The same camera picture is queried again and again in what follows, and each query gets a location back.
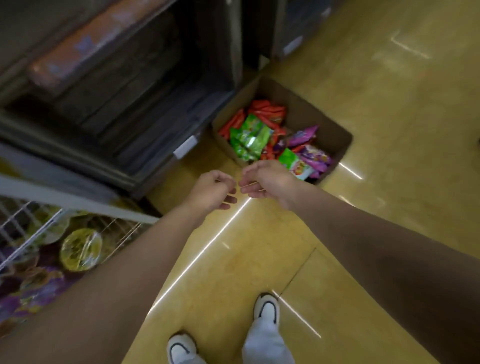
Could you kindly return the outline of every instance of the pant leg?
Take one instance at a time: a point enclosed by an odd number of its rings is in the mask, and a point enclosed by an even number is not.
[[[254,320],[242,349],[243,364],[295,364],[275,324]]]
[[[187,359],[181,362],[180,364],[207,364],[207,363],[205,362],[205,360],[202,359],[201,356],[196,355],[191,359]]]

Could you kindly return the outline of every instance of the yellow floor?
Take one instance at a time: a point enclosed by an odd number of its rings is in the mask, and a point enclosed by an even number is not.
[[[354,135],[322,188],[477,257],[479,15],[473,0],[347,0],[267,69]],[[239,174],[207,136],[149,198],[165,213],[210,169]],[[193,233],[125,363],[166,363],[181,328],[209,363],[240,363],[263,291],[281,294],[298,364],[435,362],[294,214],[239,199]]]

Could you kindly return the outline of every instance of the white sneaker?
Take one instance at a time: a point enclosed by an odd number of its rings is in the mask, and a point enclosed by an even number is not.
[[[253,319],[256,320],[260,317],[272,321],[277,328],[280,326],[280,305],[270,293],[262,293],[255,302]]]
[[[167,357],[170,364],[180,364],[197,355],[197,346],[189,334],[173,335],[168,340]]]

